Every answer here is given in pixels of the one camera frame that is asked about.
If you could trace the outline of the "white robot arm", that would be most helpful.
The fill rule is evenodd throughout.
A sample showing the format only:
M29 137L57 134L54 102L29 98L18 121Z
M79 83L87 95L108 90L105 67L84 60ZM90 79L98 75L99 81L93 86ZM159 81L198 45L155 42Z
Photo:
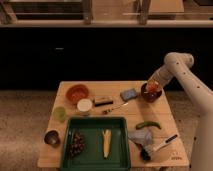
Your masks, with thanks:
M178 80L200 114L190 171L213 171L213 90L191 72L193 64L194 57L189 53L167 53L164 64L152 74L147 83L156 83L163 88L173 77Z

